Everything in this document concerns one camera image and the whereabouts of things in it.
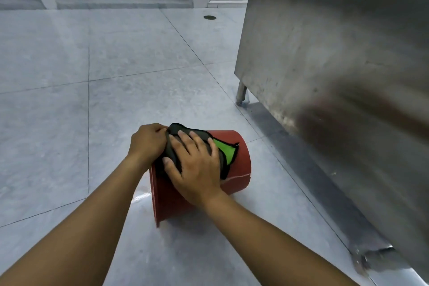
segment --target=forearm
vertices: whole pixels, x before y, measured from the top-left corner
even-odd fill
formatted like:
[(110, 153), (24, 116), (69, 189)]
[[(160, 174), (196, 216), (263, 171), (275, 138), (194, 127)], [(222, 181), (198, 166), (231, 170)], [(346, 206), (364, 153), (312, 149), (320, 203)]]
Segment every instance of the forearm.
[(349, 277), (225, 193), (204, 206), (262, 285), (355, 286)]
[(149, 167), (126, 158), (65, 220), (0, 277), (3, 285), (102, 285), (132, 195)]

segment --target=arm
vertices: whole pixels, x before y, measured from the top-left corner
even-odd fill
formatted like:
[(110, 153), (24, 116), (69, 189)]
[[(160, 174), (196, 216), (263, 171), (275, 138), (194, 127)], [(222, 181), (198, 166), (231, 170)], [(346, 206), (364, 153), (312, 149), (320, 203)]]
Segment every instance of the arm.
[(197, 134), (181, 133), (183, 145), (171, 138), (182, 174), (169, 159), (166, 172), (190, 203), (203, 209), (232, 244), (262, 285), (356, 286), (349, 277), (321, 256), (277, 227), (233, 201), (220, 187), (217, 147), (212, 155)]
[(165, 126), (141, 126), (112, 174), (1, 277), (9, 285), (102, 285), (143, 173), (163, 152)]

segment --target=red bucket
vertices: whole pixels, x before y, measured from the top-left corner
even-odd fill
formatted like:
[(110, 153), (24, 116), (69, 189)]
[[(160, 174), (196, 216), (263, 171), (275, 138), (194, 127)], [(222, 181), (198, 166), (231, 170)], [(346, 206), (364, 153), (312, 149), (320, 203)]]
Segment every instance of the red bucket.
[[(239, 143), (237, 157), (231, 164), (226, 180), (221, 181), (221, 188), (228, 195), (243, 190), (249, 185), (252, 165), (246, 143), (240, 134), (233, 130), (211, 130), (213, 137), (227, 143)], [(157, 178), (155, 165), (150, 170), (152, 204), (154, 208), (155, 223), (159, 227), (163, 220), (181, 215), (193, 206), (187, 202), (174, 188), (170, 180)]]

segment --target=cabinet leg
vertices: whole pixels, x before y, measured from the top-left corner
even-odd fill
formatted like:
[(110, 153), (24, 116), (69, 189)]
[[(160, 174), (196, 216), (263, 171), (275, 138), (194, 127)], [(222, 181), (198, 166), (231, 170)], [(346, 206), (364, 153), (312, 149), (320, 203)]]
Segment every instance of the cabinet leg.
[(237, 90), (237, 96), (236, 96), (237, 105), (243, 104), (243, 101), (246, 98), (246, 92), (247, 92), (247, 87), (243, 84), (242, 81), (240, 81), (239, 88)]

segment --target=tiled floor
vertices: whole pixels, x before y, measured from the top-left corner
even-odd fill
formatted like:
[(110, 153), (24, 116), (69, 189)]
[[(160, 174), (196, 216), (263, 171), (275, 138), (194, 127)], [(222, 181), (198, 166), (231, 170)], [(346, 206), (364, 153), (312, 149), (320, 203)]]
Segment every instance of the tiled floor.
[[(282, 128), (233, 100), (245, 9), (0, 13), (0, 273), (65, 218), (127, 152), (139, 125), (234, 129), (252, 180), (234, 197), (361, 285), (348, 251), (266, 138)], [(215, 15), (215, 21), (204, 15)], [(257, 285), (199, 212), (155, 228), (144, 175), (106, 285)]]

